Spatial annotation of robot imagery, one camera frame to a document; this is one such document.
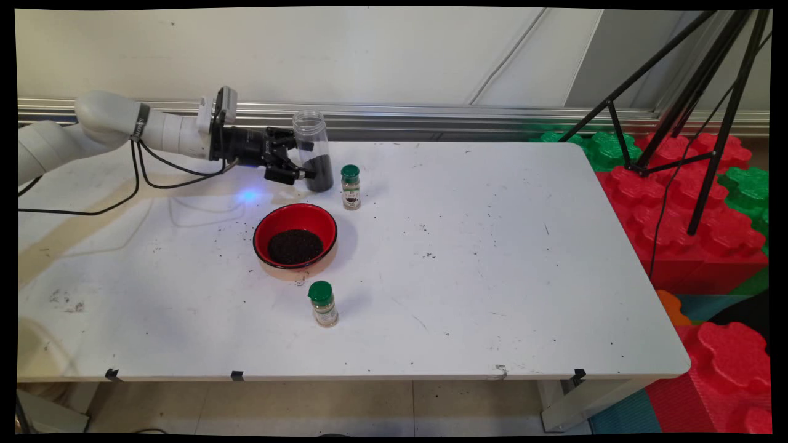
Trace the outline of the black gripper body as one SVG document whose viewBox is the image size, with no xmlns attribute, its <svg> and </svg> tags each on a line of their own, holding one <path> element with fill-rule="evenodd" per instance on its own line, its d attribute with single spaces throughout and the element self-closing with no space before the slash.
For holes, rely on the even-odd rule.
<svg viewBox="0 0 788 443">
<path fill-rule="evenodd" d="M 239 166 L 264 167 L 271 165 L 271 148 L 275 129 L 246 129 L 227 127 L 228 110 L 222 104 L 214 106 L 209 123 L 209 160 L 237 162 Z"/>
</svg>

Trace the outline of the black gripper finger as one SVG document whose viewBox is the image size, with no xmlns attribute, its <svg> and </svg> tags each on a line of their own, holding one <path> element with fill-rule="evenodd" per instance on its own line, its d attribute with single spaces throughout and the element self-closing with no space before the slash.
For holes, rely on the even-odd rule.
<svg viewBox="0 0 788 443">
<path fill-rule="evenodd" d="M 291 129 L 265 128 L 265 155 L 288 155 L 297 149 L 297 141 Z"/>
<path fill-rule="evenodd" d="M 279 184 L 293 185 L 296 180 L 315 179 L 314 169 L 299 167 L 288 157 L 287 153 L 267 153 L 263 155 L 265 163 L 264 179 Z"/>
</svg>

